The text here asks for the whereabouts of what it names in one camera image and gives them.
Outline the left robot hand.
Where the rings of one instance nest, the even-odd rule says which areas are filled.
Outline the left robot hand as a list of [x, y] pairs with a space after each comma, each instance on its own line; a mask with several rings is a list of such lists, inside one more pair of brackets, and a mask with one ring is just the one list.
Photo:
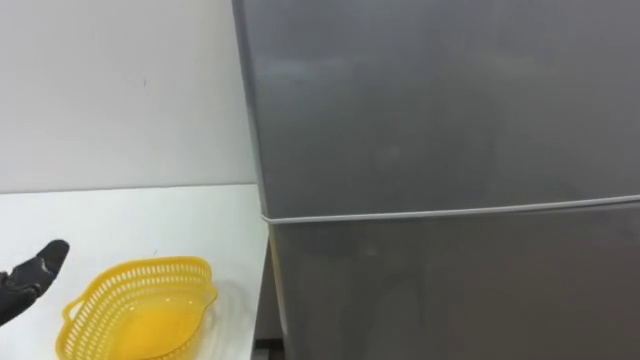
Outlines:
[[1, 325], [21, 315], [48, 291], [69, 250], [70, 245], [65, 240], [52, 240], [10, 273], [1, 272]]

